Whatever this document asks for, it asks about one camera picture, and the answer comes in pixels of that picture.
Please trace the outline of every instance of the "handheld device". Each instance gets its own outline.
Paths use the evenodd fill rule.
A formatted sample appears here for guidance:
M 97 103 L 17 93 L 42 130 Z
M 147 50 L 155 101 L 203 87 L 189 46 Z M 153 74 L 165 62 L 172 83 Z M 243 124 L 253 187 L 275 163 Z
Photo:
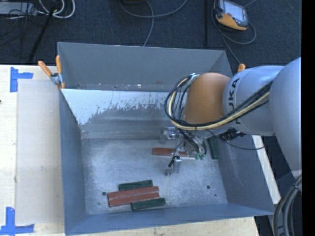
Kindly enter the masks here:
M 248 17 L 244 7 L 229 0 L 215 0 L 214 13 L 217 21 L 235 30 L 248 28 Z

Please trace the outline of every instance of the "device screen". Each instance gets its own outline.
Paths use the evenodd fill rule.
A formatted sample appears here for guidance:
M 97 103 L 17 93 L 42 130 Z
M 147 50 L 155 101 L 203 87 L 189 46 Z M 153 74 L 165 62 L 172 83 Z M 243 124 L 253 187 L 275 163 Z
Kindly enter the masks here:
M 233 18 L 240 21 L 244 21 L 243 9 L 235 4 L 228 1 L 224 1 L 224 12 L 225 14 L 230 13 Z

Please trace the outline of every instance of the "blue tape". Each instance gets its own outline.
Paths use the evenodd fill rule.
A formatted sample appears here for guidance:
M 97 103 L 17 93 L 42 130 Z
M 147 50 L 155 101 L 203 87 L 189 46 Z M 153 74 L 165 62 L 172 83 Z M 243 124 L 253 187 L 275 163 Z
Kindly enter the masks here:
M 15 234 L 27 234 L 34 231 L 34 224 L 29 226 L 15 226 L 15 209 L 7 207 L 5 211 L 5 226 L 1 226 L 0 235 L 15 236 Z
M 17 92 L 18 90 L 18 79 L 31 79 L 33 78 L 32 73 L 19 73 L 18 69 L 11 67 L 11 79 L 10 79 L 10 92 Z

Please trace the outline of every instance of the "wooden block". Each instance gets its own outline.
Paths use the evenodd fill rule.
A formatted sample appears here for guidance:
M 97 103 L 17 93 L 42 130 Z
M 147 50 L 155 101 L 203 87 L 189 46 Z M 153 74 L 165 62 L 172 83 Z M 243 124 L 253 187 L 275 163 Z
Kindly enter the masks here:
M 131 209 L 132 210 L 142 210 L 146 208 L 152 208 L 152 207 L 160 207 L 166 205 L 165 198 L 157 198 L 157 199 L 151 199 L 151 200 L 145 200 L 145 201 L 139 201 L 131 203 Z
M 138 188 L 152 187 L 152 180 L 144 180 L 139 182 L 131 182 L 131 183 L 122 183 L 118 185 L 118 189 L 120 191 L 133 190 Z
M 211 152 L 212 159 L 220 158 L 220 149 L 217 143 L 217 138 L 212 136 L 208 139 L 209 149 Z
M 158 198 L 158 186 L 138 188 L 125 191 L 110 192 L 107 194 L 108 204 L 112 206 L 121 206 L 132 202 Z
M 115 207 L 115 206 L 128 205 L 134 202 L 150 200 L 150 199 L 155 199 L 155 198 L 159 198 L 158 192 L 147 193 L 147 194 L 136 195 L 136 196 L 129 196 L 129 197 L 124 197 L 124 198 L 111 199 L 108 201 L 108 204 L 110 207 Z
M 152 150 L 153 155 L 164 155 L 170 156 L 173 153 L 173 148 L 165 148 L 165 147 L 154 147 Z M 180 151 L 179 156 L 188 157 L 185 151 Z

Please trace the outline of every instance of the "yellow cable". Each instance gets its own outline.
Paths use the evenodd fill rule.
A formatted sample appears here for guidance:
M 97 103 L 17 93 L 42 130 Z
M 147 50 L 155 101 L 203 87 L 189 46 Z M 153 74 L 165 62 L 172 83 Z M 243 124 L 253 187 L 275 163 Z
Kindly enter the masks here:
M 178 85 L 180 85 L 182 82 L 186 81 L 187 78 L 183 79 Z M 176 91 L 174 91 L 171 95 L 171 98 L 170 98 L 170 101 L 169 101 L 169 105 L 168 105 L 168 113 L 171 117 L 173 117 L 172 115 L 172 102 L 174 100 L 174 97 L 175 97 L 175 94 L 176 94 Z M 266 99 L 267 97 L 269 96 L 269 92 L 265 93 L 262 97 L 260 97 L 258 100 L 256 100 L 255 102 L 253 102 L 252 104 L 250 104 L 249 106 L 247 106 L 246 108 L 236 112 L 235 114 L 231 115 L 230 117 L 222 120 L 222 121 L 219 121 L 217 123 L 214 123 L 214 124 L 210 124 L 210 125 L 206 125 L 206 126 L 200 126 L 200 127 L 191 127 L 191 126 L 183 126 L 183 125 L 180 125 L 178 124 L 177 122 L 171 120 L 171 122 L 173 123 L 173 125 L 175 127 L 178 127 L 180 129 L 184 129 L 184 130 L 205 130 L 205 129 L 212 129 L 212 128 L 217 128 L 217 127 L 220 127 L 220 126 L 223 126 L 225 124 L 227 124 L 228 122 L 230 121 L 233 121 L 235 119 L 237 119 L 239 116 L 243 115 L 244 113 L 248 112 L 249 110 L 255 108 L 261 101 L 263 101 L 264 99 Z

